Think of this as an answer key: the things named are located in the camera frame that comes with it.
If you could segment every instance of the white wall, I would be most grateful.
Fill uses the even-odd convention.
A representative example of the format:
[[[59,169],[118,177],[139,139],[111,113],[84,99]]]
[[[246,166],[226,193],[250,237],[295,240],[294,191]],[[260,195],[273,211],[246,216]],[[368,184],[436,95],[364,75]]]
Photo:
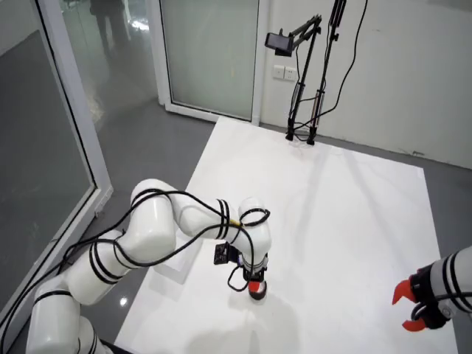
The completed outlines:
[[[37,29],[30,0],[0,0],[0,55]]]
[[[323,16],[310,62],[305,97],[319,87],[326,25],[333,0],[273,0],[271,32],[288,32],[312,15]],[[348,0],[327,73],[324,109],[336,101],[353,57],[355,31],[364,0]],[[472,1],[370,0],[358,42],[358,58],[341,102],[322,117],[319,133],[428,159],[472,168]],[[308,43],[300,48],[300,70]],[[274,64],[295,66],[292,58],[266,58],[262,121],[286,126],[294,84],[271,77]],[[308,120],[303,103],[297,120]]]

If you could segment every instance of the reflective floor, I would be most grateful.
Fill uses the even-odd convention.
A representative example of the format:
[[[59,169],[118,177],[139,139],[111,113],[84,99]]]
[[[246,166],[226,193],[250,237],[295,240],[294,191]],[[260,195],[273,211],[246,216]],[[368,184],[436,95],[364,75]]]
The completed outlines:
[[[131,190],[141,179],[161,178],[184,189],[213,124],[169,114],[157,103],[149,37],[143,16],[144,0],[129,1],[130,16],[136,14],[132,21],[127,19],[126,7],[124,9],[128,38],[124,48],[127,49],[115,48],[111,25],[106,20],[108,54],[105,53],[97,19],[90,13],[90,1],[68,3],[63,3],[64,18],[115,188],[103,214],[88,228],[85,236],[90,237],[123,214],[129,205]],[[446,256],[472,244],[472,171],[335,139],[320,137],[320,140],[422,167],[441,255]],[[145,272],[145,269],[131,272],[103,301],[83,307],[82,314],[91,320],[101,338],[114,342]],[[458,316],[454,328],[459,354],[470,353],[472,322],[466,316]],[[10,352],[24,353],[26,337],[27,326]]]
[[[55,1],[97,130],[124,110],[157,98],[145,0]]]

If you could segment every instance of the glass door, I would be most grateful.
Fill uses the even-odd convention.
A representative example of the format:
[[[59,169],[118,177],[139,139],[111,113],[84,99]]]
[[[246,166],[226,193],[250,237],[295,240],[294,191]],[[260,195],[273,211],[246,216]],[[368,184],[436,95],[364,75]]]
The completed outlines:
[[[80,238],[112,191],[56,5],[0,1],[0,333],[21,292]],[[31,301],[18,309],[7,346]]]
[[[159,97],[168,111],[258,125],[268,0],[149,1]]]

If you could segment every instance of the microphone stand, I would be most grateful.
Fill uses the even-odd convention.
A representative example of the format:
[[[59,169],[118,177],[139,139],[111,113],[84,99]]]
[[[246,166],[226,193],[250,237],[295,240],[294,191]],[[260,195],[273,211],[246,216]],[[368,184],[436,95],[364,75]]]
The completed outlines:
[[[294,140],[295,118],[298,113],[300,101],[302,100],[303,91],[305,90],[305,79],[308,73],[308,66],[310,64],[311,53],[313,52],[313,46],[315,44],[316,34],[319,34],[322,31],[321,27],[319,26],[321,21],[322,21],[322,17],[320,15],[316,15],[312,17],[312,19],[309,20],[306,24],[303,24],[301,27],[295,29],[293,32],[291,32],[288,35],[289,38],[293,38],[299,35],[299,38],[296,41],[294,41],[294,45],[291,48],[291,52],[294,51],[302,42],[308,41],[311,38],[310,48],[308,50],[307,60],[305,61],[305,67],[303,69],[302,79],[301,81],[297,83],[295,87],[295,92],[292,97],[292,102],[290,106],[290,114],[288,115],[287,135],[285,136],[285,138],[290,141]]]
[[[316,132],[318,131],[322,103],[323,103],[323,99],[325,98],[327,64],[328,64],[328,61],[330,60],[331,47],[333,46],[333,42],[338,41],[338,38],[339,38],[339,33],[336,33],[336,29],[339,28],[339,24],[341,23],[341,19],[344,13],[344,8],[346,7],[346,3],[347,3],[347,0],[335,0],[333,11],[331,12],[330,24],[329,24],[329,26],[331,26],[330,39],[327,46],[326,56],[324,58],[322,81],[319,85],[319,89],[316,91],[316,98],[315,98],[315,102],[313,103],[313,110],[311,113],[310,134],[308,135],[308,139],[307,139],[307,144],[309,145],[315,145],[315,136],[316,136]]]

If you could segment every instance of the wall socket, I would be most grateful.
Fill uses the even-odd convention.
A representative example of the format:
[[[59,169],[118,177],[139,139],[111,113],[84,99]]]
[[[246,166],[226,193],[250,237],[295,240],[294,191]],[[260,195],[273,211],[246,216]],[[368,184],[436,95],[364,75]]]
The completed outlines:
[[[298,78],[298,72],[295,68],[291,68],[289,66],[285,67],[285,74],[283,76],[284,79],[295,81]]]
[[[285,74],[285,67],[283,65],[274,65],[274,68],[272,69],[272,77],[283,80],[284,74]]]
[[[274,65],[274,68],[272,68],[272,77],[281,80],[296,81],[298,79],[298,72],[295,68],[291,68],[290,66]]]

